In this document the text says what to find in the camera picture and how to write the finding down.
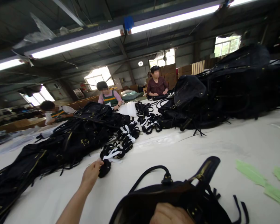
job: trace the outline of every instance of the brown shirt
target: brown shirt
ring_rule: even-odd
[[[169,89],[168,83],[165,81],[163,77],[159,77],[158,83],[156,83],[152,78],[151,80],[148,81],[147,84],[147,95],[150,92],[162,95],[166,88]]]

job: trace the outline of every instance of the pink shirt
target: pink shirt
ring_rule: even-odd
[[[118,94],[118,92],[113,90],[113,94],[114,94],[114,96],[115,96],[115,98],[117,99],[118,102],[122,101],[122,99],[121,99],[120,95]],[[110,90],[110,94],[109,95],[105,95],[105,97],[108,97],[108,96],[112,96],[112,90]],[[98,103],[104,104],[104,98],[103,98],[103,94],[102,93],[99,96]]]

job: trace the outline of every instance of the worker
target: worker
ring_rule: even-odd
[[[165,95],[168,92],[168,83],[163,77],[160,77],[160,67],[152,66],[149,72],[149,76],[152,77],[147,83],[147,94],[149,96]]]
[[[98,82],[96,87],[101,92],[98,102],[101,104],[110,103],[113,110],[118,110],[122,104],[122,99],[118,92],[110,90],[106,82]]]
[[[99,158],[85,169],[79,189],[61,213],[56,224],[79,224],[86,198],[96,183],[103,164]],[[194,224],[194,222],[184,209],[168,203],[158,203],[150,224]]]
[[[46,115],[45,125],[52,125],[57,122],[63,121],[67,118],[72,117],[73,113],[76,112],[76,110],[69,106],[58,106],[49,100],[42,102],[40,105],[40,109],[43,110]]]

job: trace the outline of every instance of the fluorescent light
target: fluorescent light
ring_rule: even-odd
[[[219,5],[216,5],[216,6],[200,9],[200,10],[197,10],[197,11],[181,14],[181,15],[178,15],[178,16],[162,19],[162,20],[159,20],[159,21],[147,23],[147,24],[144,24],[144,25],[136,26],[136,27],[133,27],[131,29],[131,32],[132,32],[132,34],[139,33],[139,32],[145,31],[145,30],[150,30],[150,29],[154,29],[154,28],[157,28],[157,27],[169,25],[169,24],[172,24],[172,23],[177,23],[177,22],[181,22],[181,21],[184,21],[184,20],[193,19],[193,18],[196,18],[196,17],[199,17],[199,16],[204,16],[204,15],[207,15],[207,14],[214,13],[218,8],[219,8]]]
[[[229,7],[245,4],[248,2],[252,2],[252,1],[255,1],[255,0],[234,0],[234,2],[230,3]]]
[[[0,71],[4,70],[4,69],[7,69],[7,68],[11,68],[11,67],[21,65],[23,63],[24,62],[21,62],[18,59],[13,59],[13,60],[9,60],[9,61],[6,61],[6,62],[2,62],[2,63],[0,63]]]
[[[36,53],[32,53],[31,56],[33,58],[45,58],[54,54],[59,54],[65,51],[70,51],[76,48],[84,47],[90,44],[98,43],[104,40],[109,40],[115,37],[120,37],[120,29],[119,30],[114,30],[110,32],[106,32],[103,34],[99,34],[96,36],[88,37],[82,40],[74,41],[71,43],[63,44],[57,47],[52,47],[50,49],[42,50]]]

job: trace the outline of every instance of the woman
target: woman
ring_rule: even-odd
[[[151,80],[147,84],[147,94],[149,96],[165,95],[168,92],[168,83],[160,75],[160,67],[155,65],[150,69],[149,72]]]
[[[106,82],[98,82],[96,84],[98,91],[101,92],[98,102],[101,104],[110,103],[113,110],[118,110],[122,104],[122,99],[118,92],[110,90]]]

